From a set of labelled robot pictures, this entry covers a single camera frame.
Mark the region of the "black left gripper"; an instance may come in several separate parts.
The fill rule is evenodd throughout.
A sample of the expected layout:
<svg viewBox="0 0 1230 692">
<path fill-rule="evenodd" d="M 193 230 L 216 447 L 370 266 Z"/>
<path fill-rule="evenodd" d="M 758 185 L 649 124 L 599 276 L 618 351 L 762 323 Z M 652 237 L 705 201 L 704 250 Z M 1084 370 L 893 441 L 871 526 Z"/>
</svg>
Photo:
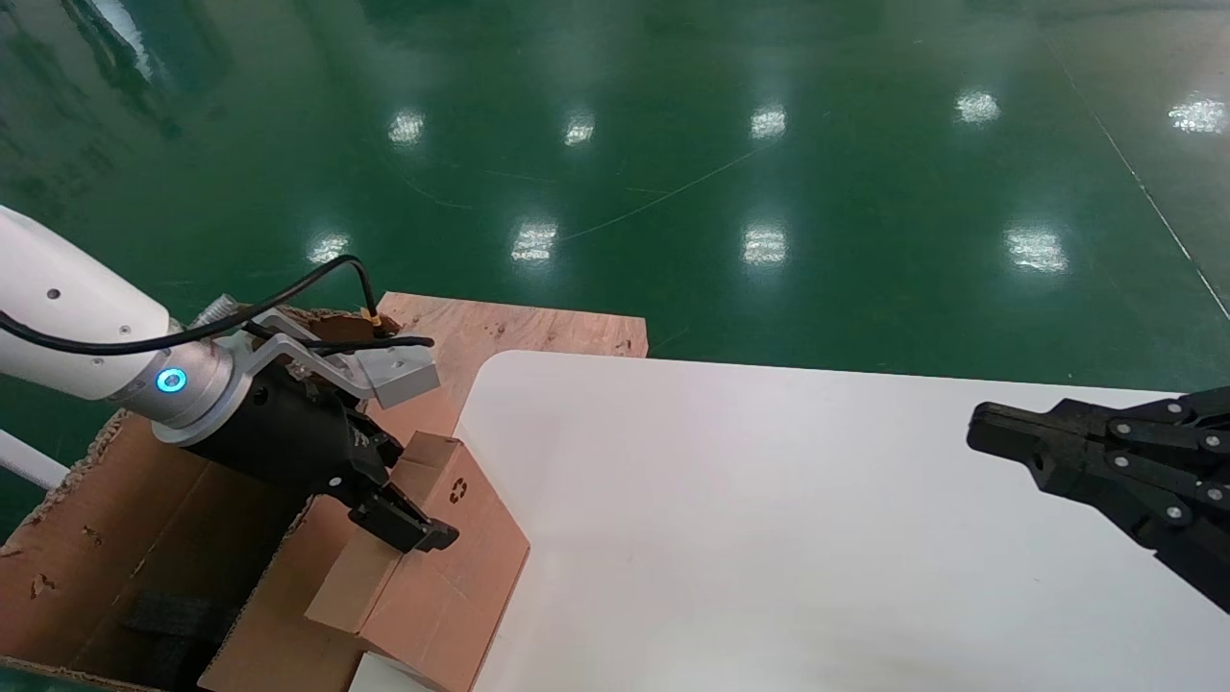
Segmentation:
<svg viewBox="0 0 1230 692">
<path fill-rule="evenodd" d="M 258 372 L 228 422 L 184 449 L 282 490 L 327 494 L 403 556 L 456 543 L 458 529 L 427 516 L 390 479 L 403 442 L 357 411 L 352 395 L 295 381 L 284 368 Z"/>
</svg>

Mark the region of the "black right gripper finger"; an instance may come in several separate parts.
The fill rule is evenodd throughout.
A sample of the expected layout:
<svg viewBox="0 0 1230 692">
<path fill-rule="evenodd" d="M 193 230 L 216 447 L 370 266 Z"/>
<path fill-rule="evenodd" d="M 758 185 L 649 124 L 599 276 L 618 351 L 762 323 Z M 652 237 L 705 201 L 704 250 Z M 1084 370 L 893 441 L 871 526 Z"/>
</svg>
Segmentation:
<svg viewBox="0 0 1230 692">
<path fill-rule="evenodd" d="M 1130 408 L 1059 399 L 1049 411 L 993 402 L 972 412 L 967 442 L 989 455 L 1023 455 L 1042 442 L 1103 444 L 1141 454 L 1228 454 L 1229 388 L 1209 388 Z"/>
<path fill-rule="evenodd" d="M 968 446 L 1023 465 L 1046 494 L 1093 508 L 1216 608 L 1229 608 L 1228 509 L 1189 476 L 1177 489 L 1137 479 L 1145 458 L 1084 438 L 972 438 Z"/>
</svg>

